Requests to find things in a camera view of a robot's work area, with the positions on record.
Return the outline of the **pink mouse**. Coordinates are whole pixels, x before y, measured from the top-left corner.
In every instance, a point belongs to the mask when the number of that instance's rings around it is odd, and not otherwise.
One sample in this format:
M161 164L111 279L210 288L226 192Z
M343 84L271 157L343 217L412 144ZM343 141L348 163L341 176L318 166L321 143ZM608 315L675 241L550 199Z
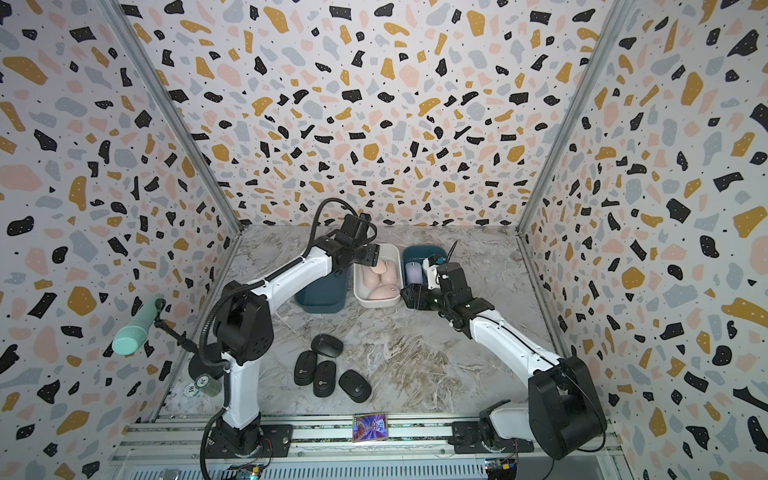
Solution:
M368 300L371 301L384 301L392 300L399 297L400 289L397 285L381 285L378 288L372 290L368 295Z
M388 261L384 258L378 258L377 262L371 267L373 273L377 275L383 275L388 270Z
M383 285L397 285L398 273L397 267L391 263L387 263L385 271L380 274L380 281Z
M362 268L362 281L367 289L374 290L381 284L381 277L371 267L365 266Z

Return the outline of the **purple mouse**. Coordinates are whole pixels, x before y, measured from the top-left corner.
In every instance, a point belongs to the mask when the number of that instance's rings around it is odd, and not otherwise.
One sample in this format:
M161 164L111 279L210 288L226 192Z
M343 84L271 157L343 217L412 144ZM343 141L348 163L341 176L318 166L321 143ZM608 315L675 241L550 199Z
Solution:
M422 285L424 283L424 271L422 264L410 261L405 264L405 284Z

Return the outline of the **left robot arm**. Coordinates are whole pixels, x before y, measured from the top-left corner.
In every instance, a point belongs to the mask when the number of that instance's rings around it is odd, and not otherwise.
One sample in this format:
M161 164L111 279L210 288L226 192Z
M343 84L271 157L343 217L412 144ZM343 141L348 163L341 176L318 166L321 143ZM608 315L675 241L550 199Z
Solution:
M205 344L213 333L218 360L201 361L223 370L223 407L204 435L204 455L219 449L245 458L266 446L257 390L261 358L274 341L272 313L312 282L352 265L372 266L379 259L377 228L367 214L348 214L342 226L318 238L276 271L249 283L227 284L200 332Z

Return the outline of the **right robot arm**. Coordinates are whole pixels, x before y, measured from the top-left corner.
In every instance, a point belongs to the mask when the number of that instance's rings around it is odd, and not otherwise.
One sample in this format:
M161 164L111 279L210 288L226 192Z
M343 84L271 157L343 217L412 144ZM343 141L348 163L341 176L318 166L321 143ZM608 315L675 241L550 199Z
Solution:
M482 345L527 385L528 412L500 401L478 415L474 431L454 444L480 444L504 452L519 440L534 442L554 460L599 437L607 420L589 369L576 356L564 358L513 327L488 300L473 294L463 268L445 257L409 262L401 290L407 307L433 311L457 332Z

